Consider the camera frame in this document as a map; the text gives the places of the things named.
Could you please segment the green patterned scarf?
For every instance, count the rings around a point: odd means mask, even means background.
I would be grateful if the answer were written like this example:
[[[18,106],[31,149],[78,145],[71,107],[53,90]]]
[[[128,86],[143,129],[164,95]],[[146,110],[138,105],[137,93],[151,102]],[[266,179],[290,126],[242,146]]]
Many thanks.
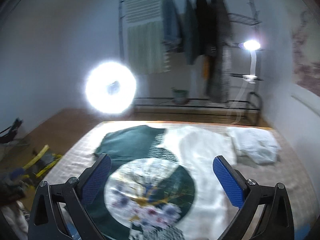
[[[161,147],[165,129],[142,125],[108,133],[95,150],[111,158],[86,207],[109,239],[185,239],[178,227],[195,199],[195,183],[176,155]]]

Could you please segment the white shiny cloth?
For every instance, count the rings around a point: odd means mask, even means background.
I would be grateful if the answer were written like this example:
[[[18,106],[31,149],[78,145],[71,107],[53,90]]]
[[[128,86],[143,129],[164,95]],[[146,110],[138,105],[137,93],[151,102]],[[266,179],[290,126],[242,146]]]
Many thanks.
[[[167,129],[158,145],[173,153],[194,180],[196,194],[191,210],[178,223],[185,239],[218,239],[226,229],[227,199],[213,172],[213,160],[222,155],[236,164],[229,137],[195,126]]]

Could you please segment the metal clothes rack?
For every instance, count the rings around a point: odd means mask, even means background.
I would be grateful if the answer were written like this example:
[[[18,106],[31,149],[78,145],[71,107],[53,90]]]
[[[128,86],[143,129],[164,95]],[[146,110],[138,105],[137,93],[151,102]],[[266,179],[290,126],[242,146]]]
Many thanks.
[[[242,14],[230,13],[229,17],[232,23],[238,23],[254,27],[255,31],[259,30],[258,11],[255,8],[254,0],[247,0],[251,8],[252,17]],[[204,115],[208,111],[239,111],[243,114],[246,121],[252,126],[258,126],[261,118],[261,110],[263,108],[263,101],[261,96],[257,93],[258,86],[255,85],[252,91],[246,94],[246,100],[229,100],[226,103],[213,103],[208,99],[188,98],[186,103],[177,104],[174,98],[166,97],[137,97],[134,100],[135,106],[138,107],[157,107],[157,108],[183,108],[191,109],[192,111],[204,111]]]

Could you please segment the dark hanging clothes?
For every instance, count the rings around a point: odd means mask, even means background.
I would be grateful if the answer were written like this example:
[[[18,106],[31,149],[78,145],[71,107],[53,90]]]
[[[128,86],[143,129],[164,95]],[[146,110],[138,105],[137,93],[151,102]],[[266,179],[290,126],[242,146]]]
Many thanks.
[[[225,0],[185,0],[178,15],[174,0],[163,0],[163,43],[168,52],[184,53],[188,65],[204,56],[205,95],[214,103],[229,97],[233,33]]]

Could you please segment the yellow black tripod stand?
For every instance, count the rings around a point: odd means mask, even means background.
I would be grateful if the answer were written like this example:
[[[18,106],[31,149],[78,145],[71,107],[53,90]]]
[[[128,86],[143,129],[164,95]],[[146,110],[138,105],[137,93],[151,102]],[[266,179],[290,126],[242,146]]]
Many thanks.
[[[23,167],[9,173],[11,181],[20,181],[27,186],[37,187],[46,174],[63,157],[61,153],[55,153],[48,145],[44,145],[39,153],[33,151],[35,157]]]

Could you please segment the plaid bed blanket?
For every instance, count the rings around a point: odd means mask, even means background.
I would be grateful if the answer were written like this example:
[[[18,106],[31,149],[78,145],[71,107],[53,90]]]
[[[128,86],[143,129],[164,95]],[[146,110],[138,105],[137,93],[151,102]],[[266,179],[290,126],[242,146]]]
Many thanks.
[[[40,188],[82,239],[294,239],[319,213],[297,155],[252,127],[102,122]]]

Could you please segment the folded white garment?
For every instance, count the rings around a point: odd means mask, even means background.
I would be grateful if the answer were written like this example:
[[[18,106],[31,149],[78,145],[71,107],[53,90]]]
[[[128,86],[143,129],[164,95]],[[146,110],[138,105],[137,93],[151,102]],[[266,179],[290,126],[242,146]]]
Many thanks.
[[[253,127],[227,127],[235,152],[240,157],[248,157],[258,165],[277,162],[281,150],[271,132]]]

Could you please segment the green plant pot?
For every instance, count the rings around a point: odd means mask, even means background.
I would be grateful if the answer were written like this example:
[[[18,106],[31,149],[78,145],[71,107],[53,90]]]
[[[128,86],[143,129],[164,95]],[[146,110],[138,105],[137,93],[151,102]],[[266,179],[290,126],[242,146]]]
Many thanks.
[[[178,105],[183,105],[188,102],[189,99],[189,91],[185,89],[171,89],[173,101]]]

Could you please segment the white clip lamp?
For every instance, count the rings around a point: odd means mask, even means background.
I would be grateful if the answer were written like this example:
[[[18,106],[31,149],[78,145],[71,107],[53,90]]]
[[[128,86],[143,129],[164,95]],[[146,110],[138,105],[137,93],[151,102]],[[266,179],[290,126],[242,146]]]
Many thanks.
[[[231,110],[234,109],[236,112],[236,118],[231,123],[231,125],[236,125],[241,120],[241,111],[236,109],[236,104],[239,102],[241,97],[243,96],[248,84],[255,84],[255,81],[258,77],[255,74],[256,65],[257,65],[257,54],[256,51],[261,48],[260,43],[257,40],[251,39],[242,43],[240,46],[243,50],[246,50],[250,53],[251,61],[250,61],[250,69],[249,74],[245,74],[242,76],[242,85],[239,93],[237,94],[235,100],[232,102],[231,107],[228,109],[226,116],[231,116]]]

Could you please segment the striped hanging towel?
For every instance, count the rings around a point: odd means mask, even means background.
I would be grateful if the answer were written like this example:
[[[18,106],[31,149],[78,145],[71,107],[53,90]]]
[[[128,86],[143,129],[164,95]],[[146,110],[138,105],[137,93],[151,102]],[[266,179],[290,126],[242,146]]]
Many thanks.
[[[170,71],[165,51],[163,0],[125,0],[127,60],[136,75]]]

